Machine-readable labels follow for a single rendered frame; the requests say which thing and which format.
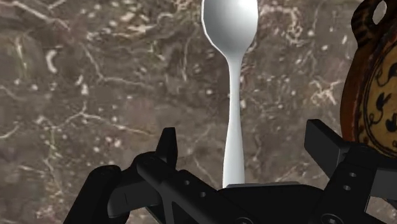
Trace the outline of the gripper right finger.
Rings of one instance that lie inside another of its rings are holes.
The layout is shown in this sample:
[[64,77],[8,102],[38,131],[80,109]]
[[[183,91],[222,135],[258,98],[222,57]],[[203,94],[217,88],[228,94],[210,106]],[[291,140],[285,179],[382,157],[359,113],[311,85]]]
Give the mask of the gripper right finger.
[[366,209],[370,197],[397,205],[397,159],[343,140],[319,119],[307,121],[304,148],[329,177],[308,224],[386,224]]

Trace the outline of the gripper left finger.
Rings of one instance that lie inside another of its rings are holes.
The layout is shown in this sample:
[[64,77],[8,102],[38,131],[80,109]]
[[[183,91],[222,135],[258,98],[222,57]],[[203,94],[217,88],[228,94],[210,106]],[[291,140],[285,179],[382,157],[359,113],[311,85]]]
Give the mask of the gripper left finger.
[[173,127],[162,131],[155,151],[130,167],[103,165],[90,172],[63,224],[126,224],[146,208],[159,224],[248,224],[248,213],[186,170],[176,170]]

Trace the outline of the brown patterned vase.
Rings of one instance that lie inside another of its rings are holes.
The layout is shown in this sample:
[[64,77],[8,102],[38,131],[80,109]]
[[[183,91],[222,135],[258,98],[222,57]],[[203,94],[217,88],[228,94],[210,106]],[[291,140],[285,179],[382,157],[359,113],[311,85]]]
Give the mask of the brown patterned vase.
[[351,29],[358,49],[342,92],[342,137],[397,158],[397,0],[363,0]]

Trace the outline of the white spoon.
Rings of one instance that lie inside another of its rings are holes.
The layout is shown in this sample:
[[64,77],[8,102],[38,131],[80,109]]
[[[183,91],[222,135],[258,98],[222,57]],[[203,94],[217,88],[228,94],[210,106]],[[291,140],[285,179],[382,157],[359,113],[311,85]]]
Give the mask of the white spoon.
[[258,28],[258,0],[202,0],[201,21],[210,44],[224,56],[229,73],[229,112],[223,159],[224,188],[245,183],[240,120],[242,61]]

